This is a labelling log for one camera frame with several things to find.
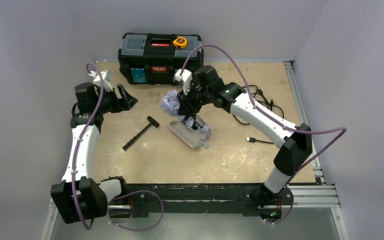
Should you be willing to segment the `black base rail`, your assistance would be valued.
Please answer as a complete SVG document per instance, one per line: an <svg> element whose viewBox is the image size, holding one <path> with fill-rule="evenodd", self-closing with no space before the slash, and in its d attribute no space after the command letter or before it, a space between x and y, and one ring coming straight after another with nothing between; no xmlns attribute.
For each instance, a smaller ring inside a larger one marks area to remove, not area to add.
<svg viewBox="0 0 384 240"><path fill-rule="evenodd" d="M241 214L278 220L292 206L293 194L284 187L272 194L261 183L130 183L124 199L109 203L113 218L147 218L151 213Z"/></svg>

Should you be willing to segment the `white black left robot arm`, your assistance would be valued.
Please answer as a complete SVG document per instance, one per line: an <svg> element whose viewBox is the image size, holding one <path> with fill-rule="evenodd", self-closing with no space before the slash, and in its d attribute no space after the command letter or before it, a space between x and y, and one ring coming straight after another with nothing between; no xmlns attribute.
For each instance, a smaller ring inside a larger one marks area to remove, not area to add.
<svg viewBox="0 0 384 240"><path fill-rule="evenodd" d="M122 176L107 177L101 183L93 180L97 142L106 113L130 110L138 100L123 85L103 92L99 101L97 85L91 82L75 87L77 102L71 112L72 146L69 162L61 182L51 186L50 195L66 224L93 220L108 213L108 204L128 190Z"/></svg>

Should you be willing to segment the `purple umbrella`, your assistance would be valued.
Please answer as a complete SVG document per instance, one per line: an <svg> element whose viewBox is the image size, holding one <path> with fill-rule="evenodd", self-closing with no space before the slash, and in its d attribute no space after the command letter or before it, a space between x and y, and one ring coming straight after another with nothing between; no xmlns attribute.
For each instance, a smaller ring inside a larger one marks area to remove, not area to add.
<svg viewBox="0 0 384 240"><path fill-rule="evenodd" d="M182 120L182 116L178 115L178 109L179 109L179 99L178 99L178 91L177 90L171 90L169 91L162 99L161 102L161 108L164 112L168 113L172 117L176 117L180 122ZM200 125L200 127L207 124L201 117L196 116L196 121ZM188 120L185 125L191 127L191 119Z"/></svg>

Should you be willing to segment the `yellow tape measure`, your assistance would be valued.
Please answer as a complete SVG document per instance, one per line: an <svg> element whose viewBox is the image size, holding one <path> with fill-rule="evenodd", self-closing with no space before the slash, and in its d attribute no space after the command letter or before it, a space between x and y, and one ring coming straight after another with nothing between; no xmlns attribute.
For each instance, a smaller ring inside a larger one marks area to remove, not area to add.
<svg viewBox="0 0 384 240"><path fill-rule="evenodd" d="M179 36L172 42L172 44L178 49L184 49L188 46L188 40L183 36Z"/></svg>

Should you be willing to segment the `black plastic toolbox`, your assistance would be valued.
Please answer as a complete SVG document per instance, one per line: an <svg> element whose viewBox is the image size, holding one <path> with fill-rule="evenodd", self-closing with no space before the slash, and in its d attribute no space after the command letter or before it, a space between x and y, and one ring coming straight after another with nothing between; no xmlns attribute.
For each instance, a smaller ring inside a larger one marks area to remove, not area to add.
<svg viewBox="0 0 384 240"><path fill-rule="evenodd" d="M173 41L185 37L186 48L176 48ZM125 33L118 49L119 71L129 84L172 85L174 74L188 55L202 44L198 34Z"/></svg>

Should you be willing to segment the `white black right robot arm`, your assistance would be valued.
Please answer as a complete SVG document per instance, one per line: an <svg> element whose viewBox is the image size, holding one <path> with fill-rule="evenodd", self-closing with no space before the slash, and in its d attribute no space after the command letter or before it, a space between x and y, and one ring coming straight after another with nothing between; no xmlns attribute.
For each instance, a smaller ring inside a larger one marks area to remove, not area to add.
<svg viewBox="0 0 384 240"><path fill-rule="evenodd" d="M180 82L179 109L185 123L192 120L191 128L198 130L205 122L198 117L202 106L212 104L235 117L247 121L279 149L274 158L274 169L263 183L263 189L277 194L298 172L299 167L313 152L312 140L305 123L296 125L262 106L243 87L235 82L225 84L213 66L205 65L195 72L178 69L173 78Z"/></svg>

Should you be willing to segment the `pink umbrella case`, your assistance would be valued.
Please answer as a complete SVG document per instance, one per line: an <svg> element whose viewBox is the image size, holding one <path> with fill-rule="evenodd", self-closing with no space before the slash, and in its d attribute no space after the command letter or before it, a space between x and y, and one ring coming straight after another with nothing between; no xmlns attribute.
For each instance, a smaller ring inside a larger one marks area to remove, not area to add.
<svg viewBox="0 0 384 240"><path fill-rule="evenodd" d="M168 127L192 149L198 149L200 147L208 149L210 147L208 140L211 135L211 128L207 124L194 130L188 125L174 120L168 124Z"/></svg>

